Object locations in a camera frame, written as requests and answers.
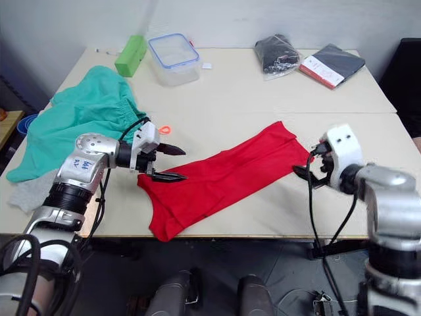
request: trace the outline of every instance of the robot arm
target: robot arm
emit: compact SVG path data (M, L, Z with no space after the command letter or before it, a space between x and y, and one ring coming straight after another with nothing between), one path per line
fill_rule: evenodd
M364 166L360 145L347 125L325 133L312 154L321 156L321 170L327 174L322 180L311 176L316 187L356 192L367 204L369 260L359 315L421 315L421 198L414 177ZM294 171L307 179L303 167Z
M51 312L56 288L51 271L59 271L65 264L69 256L68 245L79 244L76 232L84 223L87 204L98 189L105 169L126 167L161 182L186 179L180 174L156 172L153 162L158 151L169 155L186 154L176 146L161 143L159 132L150 121L135 131L132 145L94 133L78 137L74 151L54 179L49 196L34 211L24 230L25 234L35 236L41 245L60 241L41 248L41 265L29 315ZM3 258L0 272L7 273L0 273L0 315L14 315L18 310L28 276L28 263L22 265L20 262L22 257L27 257L24 253L30 246L28 241L18 242Z

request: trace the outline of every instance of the container lid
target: container lid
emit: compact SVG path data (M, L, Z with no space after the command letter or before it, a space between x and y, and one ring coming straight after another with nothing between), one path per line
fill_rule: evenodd
M164 68L171 69L199 60L199 54L183 34L176 33L152 38L148 43L152 54Z

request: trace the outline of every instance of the floor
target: floor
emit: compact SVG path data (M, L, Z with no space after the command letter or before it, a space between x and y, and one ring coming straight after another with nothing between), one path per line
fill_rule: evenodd
M130 259L96 252L85 263L82 291L72 315L126 315L132 295L149 296L160 283L182 269L200 268L203 306L188 315L235 315L238 280L248 274L261 277L272 296L274 309L292 292L275 315L314 315L306 291L324 291L335 300L319 260L308 260L306 242L278 240L138 241L139 257ZM329 258L343 299L353 301L364 278L364 251ZM355 302L347 302L355 315Z

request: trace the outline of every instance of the white wall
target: white wall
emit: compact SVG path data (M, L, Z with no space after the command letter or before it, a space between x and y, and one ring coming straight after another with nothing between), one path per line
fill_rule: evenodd
M421 0L0 0L2 56L51 97L85 47L122 47L150 16L148 37L181 32L197 47L280 32L297 48L357 48L376 78L401 38L421 37Z

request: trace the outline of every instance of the gray cloth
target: gray cloth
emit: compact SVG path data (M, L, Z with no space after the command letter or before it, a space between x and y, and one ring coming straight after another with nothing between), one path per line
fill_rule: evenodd
M18 206L23 212L30 214L44 203L58 171L58 169L54 169L39 178L19 182L8 203Z

